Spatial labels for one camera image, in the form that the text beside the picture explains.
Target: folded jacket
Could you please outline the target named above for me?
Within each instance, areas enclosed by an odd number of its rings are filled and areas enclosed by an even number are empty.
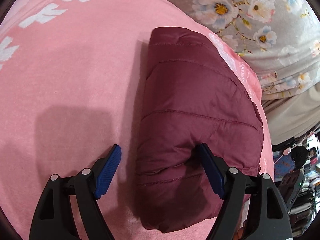
[[[244,86],[200,33],[154,29],[147,68],[135,205],[145,228],[166,233],[215,217],[222,205],[192,152],[195,145],[206,142],[229,166],[256,176],[262,120]]]

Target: pink blanket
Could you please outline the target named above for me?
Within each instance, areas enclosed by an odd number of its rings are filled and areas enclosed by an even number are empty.
[[[165,0],[17,0],[0,28],[0,206],[23,239],[50,175],[75,175],[114,143],[123,158],[98,203],[115,238],[206,238],[214,219],[164,235],[132,215],[146,48],[160,26],[202,33],[217,47],[259,109],[261,172],[273,176],[258,79],[206,27]]]

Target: metal screw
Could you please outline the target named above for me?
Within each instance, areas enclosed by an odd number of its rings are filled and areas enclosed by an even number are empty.
[[[230,168],[229,171],[232,173],[232,174],[237,174],[238,173],[238,169],[237,168]]]
[[[264,179],[270,179],[270,175],[269,175],[268,173],[263,173],[263,174],[262,174],[262,177],[263,177]]]
[[[91,170],[89,168],[82,170],[83,175],[88,175],[88,174],[90,174],[90,172],[91,172]]]
[[[51,175],[50,179],[51,179],[52,181],[55,181],[55,180],[58,179],[58,175],[57,175],[57,174],[53,174],[53,175]]]

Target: floral fabric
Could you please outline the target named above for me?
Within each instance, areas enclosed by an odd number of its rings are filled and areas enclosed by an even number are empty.
[[[306,0],[168,0],[207,26],[257,74],[263,100],[320,81],[320,22]]]

